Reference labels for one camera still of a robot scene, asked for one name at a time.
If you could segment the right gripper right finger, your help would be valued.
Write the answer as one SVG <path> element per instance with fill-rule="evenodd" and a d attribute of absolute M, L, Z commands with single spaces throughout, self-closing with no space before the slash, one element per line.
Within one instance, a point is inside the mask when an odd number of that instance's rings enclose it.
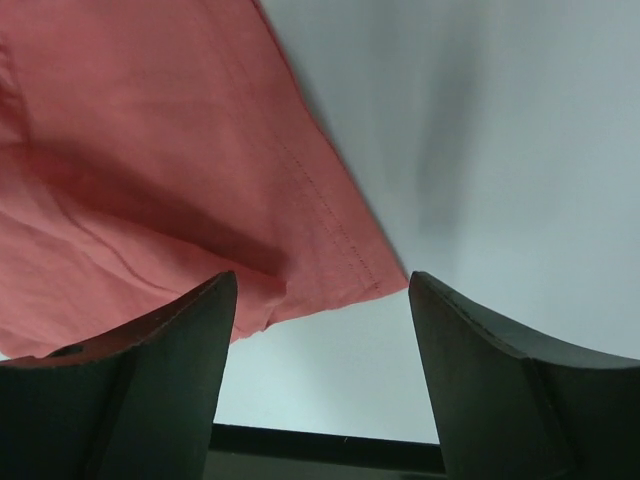
<path fill-rule="evenodd" d="M 543 334 L 425 272 L 411 313 L 451 479 L 635 479 L 639 363 Z"/>

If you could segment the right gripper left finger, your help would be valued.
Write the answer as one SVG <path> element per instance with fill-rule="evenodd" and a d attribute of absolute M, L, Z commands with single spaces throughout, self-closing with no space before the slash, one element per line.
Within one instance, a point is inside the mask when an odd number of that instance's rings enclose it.
<path fill-rule="evenodd" d="M 5 479 L 198 479 L 230 346 L 234 274 L 99 336 L 1 365 Z"/>

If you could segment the pink t shirt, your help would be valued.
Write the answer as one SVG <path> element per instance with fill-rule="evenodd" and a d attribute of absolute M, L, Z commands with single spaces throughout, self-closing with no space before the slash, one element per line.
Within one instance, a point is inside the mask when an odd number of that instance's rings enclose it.
<path fill-rule="evenodd" d="M 255 1 L 1 5 L 1 350 L 236 274 L 232 336 L 407 278 Z"/>

